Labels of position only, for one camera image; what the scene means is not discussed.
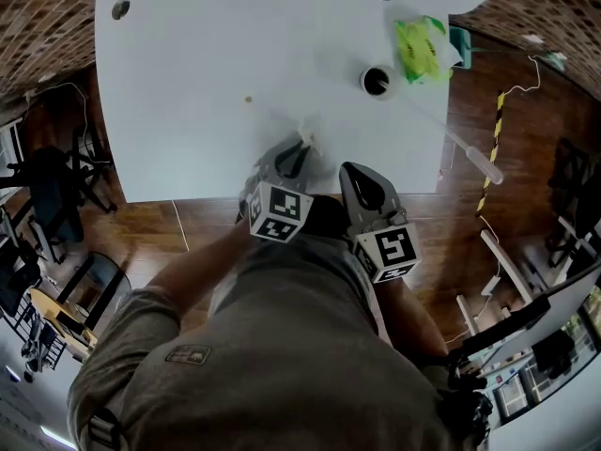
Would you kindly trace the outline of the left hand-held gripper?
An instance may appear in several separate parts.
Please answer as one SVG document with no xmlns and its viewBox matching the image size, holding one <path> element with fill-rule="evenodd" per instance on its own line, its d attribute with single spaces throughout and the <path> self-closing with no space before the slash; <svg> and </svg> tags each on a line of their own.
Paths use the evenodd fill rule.
<svg viewBox="0 0 601 451">
<path fill-rule="evenodd" d="M 305 192 L 309 153 L 301 139 L 285 139 L 259 159 L 240 194 L 252 236 L 287 243 L 302 229 L 314 201 Z"/>
</svg>

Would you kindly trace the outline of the small white paper scrap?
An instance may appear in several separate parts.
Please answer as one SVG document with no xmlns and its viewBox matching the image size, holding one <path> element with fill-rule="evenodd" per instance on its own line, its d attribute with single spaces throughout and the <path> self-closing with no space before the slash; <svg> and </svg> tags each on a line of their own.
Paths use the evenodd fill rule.
<svg viewBox="0 0 601 451">
<path fill-rule="evenodd" d="M 319 158 L 324 157 L 324 148 L 319 140 L 318 125 L 309 117 L 300 121 L 297 133 L 300 138 L 300 149 L 313 151 Z"/>
</svg>

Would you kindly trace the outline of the person's left forearm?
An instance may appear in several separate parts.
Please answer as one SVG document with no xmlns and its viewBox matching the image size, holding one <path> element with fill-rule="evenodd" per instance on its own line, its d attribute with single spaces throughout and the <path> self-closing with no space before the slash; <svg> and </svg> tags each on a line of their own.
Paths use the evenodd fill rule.
<svg viewBox="0 0 601 451">
<path fill-rule="evenodd" d="M 169 263 L 143 291 L 162 295 L 184 314 L 243 260 L 253 244 L 248 220 L 243 219 L 216 241 Z"/>
</svg>

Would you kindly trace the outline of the person's right forearm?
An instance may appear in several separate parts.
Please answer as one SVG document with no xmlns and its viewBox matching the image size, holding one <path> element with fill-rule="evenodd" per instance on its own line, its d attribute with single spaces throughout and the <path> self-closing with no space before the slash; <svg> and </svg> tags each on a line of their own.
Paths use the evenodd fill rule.
<svg viewBox="0 0 601 451">
<path fill-rule="evenodd" d="M 386 331 L 411 361 L 445 358 L 448 348 L 435 321 L 402 279 L 374 284 Z"/>
</svg>

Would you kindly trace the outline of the white table top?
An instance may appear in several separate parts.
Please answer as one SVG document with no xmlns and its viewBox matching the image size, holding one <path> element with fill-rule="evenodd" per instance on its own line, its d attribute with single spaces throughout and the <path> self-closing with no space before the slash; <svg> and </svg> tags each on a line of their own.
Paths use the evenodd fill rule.
<svg viewBox="0 0 601 451">
<path fill-rule="evenodd" d="M 130 202 L 230 197 L 255 161 L 309 117 L 326 177 L 345 161 L 368 165 L 403 194 L 438 185 L 449 84 L 400 83 L 389 101 L 360 76 L 396 67 L 394 25 L 446 22 L 485 0 L 96 0 L 100 102 L 116 171 Z"/>
</svg>

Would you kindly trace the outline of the green plastic bag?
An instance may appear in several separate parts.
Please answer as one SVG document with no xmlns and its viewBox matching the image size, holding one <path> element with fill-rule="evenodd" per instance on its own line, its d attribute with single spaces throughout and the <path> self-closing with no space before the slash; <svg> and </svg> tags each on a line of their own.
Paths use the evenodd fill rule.
<svg viewBox="0 0 601 451">
<path fill-rule="evenodd" d="M 410 22 L 396 21 L 395 34 L 399 60 L 411 85 L 448 80 L 453 67 L 463 63 L 449 31 L 438 19 L 424 15 Z"/>
</svg>

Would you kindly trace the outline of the person's dark shoe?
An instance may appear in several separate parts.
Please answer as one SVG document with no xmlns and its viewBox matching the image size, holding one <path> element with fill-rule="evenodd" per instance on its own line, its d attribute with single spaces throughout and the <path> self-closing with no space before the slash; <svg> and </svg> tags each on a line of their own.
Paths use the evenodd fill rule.
<svg viewBox="0 0 601 451">
<path fill-rule="evenodd" d="M 329 195 L 314 195 L 300 233 L 342 240 L 349 227 L 347 211 L 339 200 Z"/>
</svg>

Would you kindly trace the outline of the cup of dark liquid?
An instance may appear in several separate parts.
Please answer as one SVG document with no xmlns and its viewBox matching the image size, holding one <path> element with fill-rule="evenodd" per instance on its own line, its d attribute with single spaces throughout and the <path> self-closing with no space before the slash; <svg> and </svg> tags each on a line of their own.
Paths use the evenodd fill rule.
<svg viewBox="0 0 601 451">
<path fill-rule="evenodd" d="M 391 66 L 373 66 L 361 74 L 360 87 L 375 100 L 389 101 L 398 94 L 398 75 Z"/>
</svg>

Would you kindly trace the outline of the clear plastic pipette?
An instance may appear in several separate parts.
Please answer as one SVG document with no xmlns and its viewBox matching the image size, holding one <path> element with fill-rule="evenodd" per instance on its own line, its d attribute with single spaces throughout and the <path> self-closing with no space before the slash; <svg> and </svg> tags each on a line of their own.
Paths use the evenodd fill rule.
<svg viewBox="0 0 601 451">
<path fill-rule="evenodd" d="M 503 173 L 495 164 L 489 161 L 489 159 L 478 148 L 468 144 L 458 134 L 449 130 L 445 124 L 425 111 L 412 99 L 408 99 L 408 105 L 414 112 L 423 117 L 434 129 L 442 132 L 455 144 L 457 144 L 464 151 L 466 157 L 471 161 L 471 163 L 477 167 L 480 172 L 492 183 L 495 185 L 500 185 L 503 183 Z"/>
</svg>

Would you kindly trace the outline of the yellow-black floor tape strip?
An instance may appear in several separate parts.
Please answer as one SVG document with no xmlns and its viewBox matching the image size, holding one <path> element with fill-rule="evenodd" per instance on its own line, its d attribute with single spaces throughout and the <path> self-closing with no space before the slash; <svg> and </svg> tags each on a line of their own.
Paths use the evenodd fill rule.
<svg viewBox="0 0 601 451">
<path fill-rule="evenodd" d="M 505 100 L 506 93 L 504 91 L 500 91 L 497 98 L 497 114 L 495 120 L 495 129 L 493 133 L 493 146 L 490 152 L 490 156 L 486 163 L 490 163 L 492 167 L 495 167 L 498 150 L 499 150 L 499 142 L 500 142 L 500 134 L 501 134 L 501 126 L 502 126 L 502 112 L 503 105 Z M 476 217 L 480 217 L 482 215 L 482 211 L 485 205 L 485 199 L 487 196 L 489 186 L 494 183 L 495 185 L 500 185 L 503 182 L 503 175 L 495 182 L 488 174 L 485 175 L 485 183 L 483 186 L 483 190 L 481 193 L 480 200 L 478 202 L 478 206 L 475 212 Z"/>
</svg>

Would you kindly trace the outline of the green flat mop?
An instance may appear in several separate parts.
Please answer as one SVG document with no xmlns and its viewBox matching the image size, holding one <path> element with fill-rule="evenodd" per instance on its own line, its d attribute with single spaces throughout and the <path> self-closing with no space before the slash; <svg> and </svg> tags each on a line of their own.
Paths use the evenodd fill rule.
<svg viewBox="0 0 601 451">
<path fill-rule="evenodd" d="M 537 58 L 553 66 L 557 71 L 564 72 L 567 57 L 562 52 L 527 52 L 517 49 L 491 49 L 483 47 L 474 47 L 471 45 L 471 33 L 468 29 L 456 26 L 449 27 L 450 43 L 459 52 L 463 59 L 464 67 L 467 68 L 471 62 L 471 55 L 475 53 L 487 54 L 515 54 L 525 55 L 531 58 Z"/>
</svg>

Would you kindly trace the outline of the person's grey shirt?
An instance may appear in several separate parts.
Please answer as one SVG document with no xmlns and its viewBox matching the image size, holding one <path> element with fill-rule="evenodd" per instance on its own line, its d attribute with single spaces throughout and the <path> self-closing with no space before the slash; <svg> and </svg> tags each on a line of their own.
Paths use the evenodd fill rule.
<svg viewBox="0 0 601 451">
<path fill-rule="evenodd" d="M 465 451 L 439 416 L 446 374 L 378 336 L 343 241 L 261 241 L 189 332 L 164 286 L 132 291 L 74 379 L 82 450 Z"/>
</svg>

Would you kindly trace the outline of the black office chair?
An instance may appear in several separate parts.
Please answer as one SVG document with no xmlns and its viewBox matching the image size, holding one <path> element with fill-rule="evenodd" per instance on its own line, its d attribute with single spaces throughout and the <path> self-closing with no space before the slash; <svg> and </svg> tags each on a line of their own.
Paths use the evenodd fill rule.
<svg viewBox="0 0 601 451">
<path fill-rule="evenodd" d="M 556 268 L 584 252 L 601 257 L 601 160 L 562 138 L 547 185 L 557 218 L 545 240 L 549 266 Z"/>
<path fill-rule="evenodd" d="M 93 162 L 80 151 L 84 133 L 82 127 L 73 131 L 70 150 L 37 149 L 26 160 L 8 165 L 12 175 L 0 177 L 0 189 L 24 187 L 29 191 L 29 199 L 12 223 L 17 225 L 32 212 L 27 224 L 36 239 L 35 249 L 56 264 L 65 260 L 57 253 L 60 246 L 84 240 L 79 208 L 87 201 L 106 213 L 117 211 L 115 203 L 103 203 L 93 190 L 111 162 Z"/>
</svg>

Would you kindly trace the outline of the grey desk with white legs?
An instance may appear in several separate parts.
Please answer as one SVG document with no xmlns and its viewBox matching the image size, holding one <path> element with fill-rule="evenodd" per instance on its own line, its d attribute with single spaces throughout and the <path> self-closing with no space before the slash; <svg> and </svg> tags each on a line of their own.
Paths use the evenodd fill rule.
<svg viewBox="0 0 601 451">
<path fill-rule="evenodd" d="M 524 300 L 524 305 L 509 317 L 482 331 L 478 328 L 466 299 L 458 295 L 456 301 L 469 331 L 461 346 L 451 352 L 451 357 L 458 367 L 474 362 L 479 367 L 485 368 L 500 363 L 549 337 L 560 330 L 584 304 L 601 277 L 601 260 L 599 260 L 572 278 L 535 293 L 492 233 L 483 229 L 481 238 L 515 285 Z"/>
</svg>

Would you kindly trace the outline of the round wooden table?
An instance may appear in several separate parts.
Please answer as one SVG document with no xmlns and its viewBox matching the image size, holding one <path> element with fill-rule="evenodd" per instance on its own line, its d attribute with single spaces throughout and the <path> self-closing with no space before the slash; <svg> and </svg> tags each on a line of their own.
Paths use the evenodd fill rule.
<svg viewBox="0 0 601 451">
<path fill-rule="evenodd" d="M 96 348 L 98 338 L 94 334 L 94 328 L 98 324 L 103 310 L 97 311 L 96 308 L 93 308 L 85 311 L 78 306 L 80 314 L 85 318 L 78 320 L 77 316 L 72 314 L 65 305 L 39 289 L 32 288 L 30 297 L 32 305 L 66 344 L 73 358 L 80 363 L 84 362 Z"/>
</svg>

